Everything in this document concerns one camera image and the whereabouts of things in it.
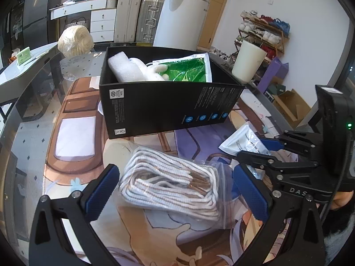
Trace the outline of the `person's right hand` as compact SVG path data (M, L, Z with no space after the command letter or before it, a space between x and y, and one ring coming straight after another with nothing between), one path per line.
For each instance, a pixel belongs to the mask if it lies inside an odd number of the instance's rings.
M330 204L330 210L339 211L340 209L342 209L343 212L348 210L350 213L354 213L354 205L347 206L347 204L350 204L353 195L354 195L354 191L337 192L333 201Z

